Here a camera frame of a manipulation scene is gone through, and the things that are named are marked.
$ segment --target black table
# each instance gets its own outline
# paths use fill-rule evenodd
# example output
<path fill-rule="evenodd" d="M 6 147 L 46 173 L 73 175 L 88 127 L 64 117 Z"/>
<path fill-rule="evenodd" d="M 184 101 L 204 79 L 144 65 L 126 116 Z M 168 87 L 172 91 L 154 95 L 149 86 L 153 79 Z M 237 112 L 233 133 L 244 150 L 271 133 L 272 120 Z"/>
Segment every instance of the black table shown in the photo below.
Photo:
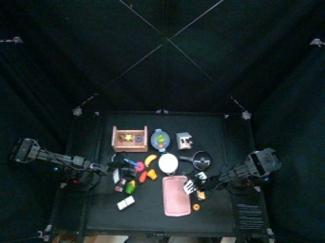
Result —
<path fill-rule="evenodd" d="M 112 157 L 112 127 L 118 130 L 140 130 L 146 125 L 148 140 L 156 128 L 169 136 L 167 152 L 175 156 L 192 156 L 195 151 L 207 151 L 212 156 L 212 165 L 207 176 L 217 175 L 220 168 L 241 163 L 253 151 L 249 121 L 240 114 L 224 116 L 215 114 L 167 114 L 149 113 L 100 113 L 84 114 L 74 119 L 66 152 L 73 155 L 108 163 Z M 176 133 L 188 132 L 193 139 L 189 150 L 177 150 Z M 130 160 L 144 160 L 158 152 L 148 146 L 146 153 L 129 153 Z M 207 192 L 207 199 L 199 202 L 189 195 L 189 203 L 199 203 L 200 210 L 180 217 L 163 213 L 163 177 L 164 174 L 153 162 L 150 168 L 157 172 L 156 180 L 146 179 L 137 186 L 132 196 L 134 204 L 117 210 L 116 202 L 128 195 L 113 190 L 112 174 L 100 178 L 89 193 L 66 192 L 61 194 L 57 206 L 56 229 L 93 234 L 150 234 L 192 236 L 233 236 L 235 219 L 229 193 Z M 180 162 L 176 174 L 189 170 L 189 163 Z"/>

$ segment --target black pot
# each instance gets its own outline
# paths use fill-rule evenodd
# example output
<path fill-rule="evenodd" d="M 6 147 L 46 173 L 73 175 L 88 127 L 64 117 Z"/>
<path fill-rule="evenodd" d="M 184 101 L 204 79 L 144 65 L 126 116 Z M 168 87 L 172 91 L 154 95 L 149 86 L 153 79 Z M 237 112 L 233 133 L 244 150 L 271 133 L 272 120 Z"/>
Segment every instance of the black pot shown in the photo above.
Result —
<path fill-rule="evenodd" d="M 204 151 L 197 151 L 192 157 L 179 156 L 177 159 L 191 162 L 193 168 L 200 171 L 205 170 L 212 162 L 211 155 Z"/>

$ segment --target black curtain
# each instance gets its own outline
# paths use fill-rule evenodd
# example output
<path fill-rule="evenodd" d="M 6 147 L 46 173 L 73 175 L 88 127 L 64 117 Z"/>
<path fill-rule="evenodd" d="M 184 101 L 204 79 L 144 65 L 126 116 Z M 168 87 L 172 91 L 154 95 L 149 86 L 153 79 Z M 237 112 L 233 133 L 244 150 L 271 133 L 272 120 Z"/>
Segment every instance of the black curtain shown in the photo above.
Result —
<path fill-rule="evenodd" d="M 1 22 L 0 39 L 14 32 Z M 10 42 L 0 45 L 0 241 L 26 239 L 47 223 L 58 175 L 43 162 L 17 164 L 7 157 L 19 138 L 64 152 L 72 111 L 29 54 Z"/>
<path fill-rule="evenodd" d="M 265 192 L 275 234 L 323 241 L 325 62 L 308 47 L 323 1 L 223 1 L 175 38 L 216 1 L 125 2 L 164 35 L 118 1 L 0 3 L 0 40 L 23 41 L 0 43 L 0 236 L 42 230 L 57 185 L 42 163 L 7 162 L 15 140 L 62 153 L 70 110 L 105 88 L 85 108 L 239 112 L 233 95 L 283 161 Z"/>
<path fill-rule="evenodd" d="M 283 163 L 264 194 L 271 227 L 291 242 L 325 241 L 323 64 L 325 48 L 311 47 L 253 116 L 256 145 Z"/>

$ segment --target wooden box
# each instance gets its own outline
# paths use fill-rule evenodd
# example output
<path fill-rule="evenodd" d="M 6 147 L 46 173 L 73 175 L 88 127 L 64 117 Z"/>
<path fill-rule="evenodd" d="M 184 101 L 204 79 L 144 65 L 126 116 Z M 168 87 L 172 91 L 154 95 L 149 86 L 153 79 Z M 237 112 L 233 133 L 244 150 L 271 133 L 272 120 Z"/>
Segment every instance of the wooden box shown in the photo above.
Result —
<path fill-rule="evenodd" d="M 146 152 L 146 126 L 142 130 L 116 130 L 113 126 L 112 149 L 114 152 Z"/>

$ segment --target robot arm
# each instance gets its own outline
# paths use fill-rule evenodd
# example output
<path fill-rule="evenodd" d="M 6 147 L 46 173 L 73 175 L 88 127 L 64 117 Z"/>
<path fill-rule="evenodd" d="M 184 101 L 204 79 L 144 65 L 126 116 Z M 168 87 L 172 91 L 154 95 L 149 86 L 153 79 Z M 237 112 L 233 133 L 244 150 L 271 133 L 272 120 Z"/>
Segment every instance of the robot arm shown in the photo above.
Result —
<path fill-rule="evenodd" d="M 51 153 L 45 149 L 41 149 L 34 140 L 18 140 L 11 150 L 10 160 L 21 163 L 29 163 L 34 159 L 61 164 L 77 171 L 89 171 L 98 175 L 106 174 L 106 166 L 89 162 L 80 156 L 68 156 Z"/>
<path fill-rule="evenodd" d="M 233 179 L 263 178 L 280 167 L 282 163 L 278 161 L 275 151 L 265 148 L 248 154 L 243 164 L 235 165 L 232 169 L 221 172 L 217 176 L 207 178 L 204 173 L 200 172 L 187 181 L 184 191 L 189 194 L 193 191 L 216 189 L 219 185 L 231 182 Z"/>

